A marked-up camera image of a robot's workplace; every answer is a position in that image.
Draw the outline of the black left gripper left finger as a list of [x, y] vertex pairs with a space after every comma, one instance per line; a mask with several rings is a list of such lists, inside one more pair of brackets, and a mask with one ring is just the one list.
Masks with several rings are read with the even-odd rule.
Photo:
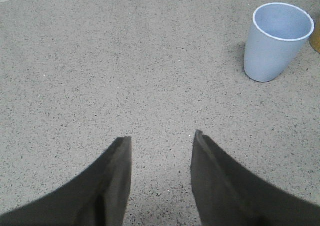
[[52, 193], [0, 217], [2, 226], [121, 226], [132, 179], [132, 139], [117, 138], [86, 170]]

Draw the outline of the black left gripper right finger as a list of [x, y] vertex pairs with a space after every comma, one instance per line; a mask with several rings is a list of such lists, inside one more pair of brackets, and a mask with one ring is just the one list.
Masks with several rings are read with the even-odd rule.
[[320, 207], [262, 180], [197, 130], [191, 186], [203, 226], [318, 226]]

